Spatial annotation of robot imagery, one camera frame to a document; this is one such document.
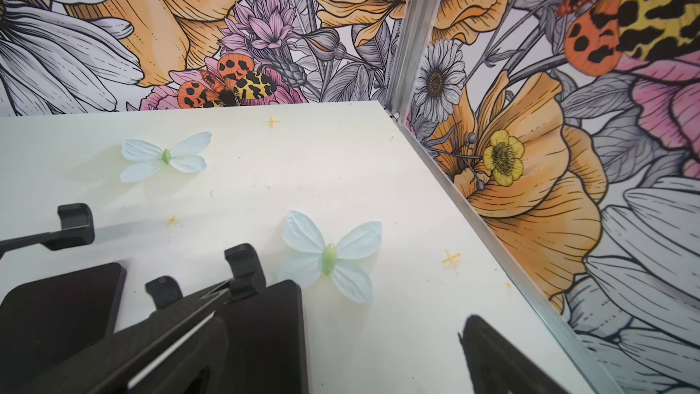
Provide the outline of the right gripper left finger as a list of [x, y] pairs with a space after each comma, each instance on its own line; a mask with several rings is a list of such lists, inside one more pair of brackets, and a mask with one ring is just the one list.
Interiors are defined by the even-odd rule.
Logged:
[[220, 284], [170, 304], [39, 375], [19, 393], [113, 393], [125, 389], [228, 297]]

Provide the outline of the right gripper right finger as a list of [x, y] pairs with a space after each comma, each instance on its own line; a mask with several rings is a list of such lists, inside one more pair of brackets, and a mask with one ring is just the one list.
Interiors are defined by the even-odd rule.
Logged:
[[459, 343], [476, 394], [566, 393], [480, 316], [467, 318]]

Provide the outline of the black phone stand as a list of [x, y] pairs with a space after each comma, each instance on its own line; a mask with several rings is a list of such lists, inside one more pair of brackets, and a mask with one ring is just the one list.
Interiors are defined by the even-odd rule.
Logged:
[[250, 244], [224, 253], [233, 279], [213, 316], [129, 382], [129, 393], [306, 393], [302, 291], [268, 285]]
[[12, 289], [1, 303], [1, 392], [112, 335], [126, 275], [108, 263]]

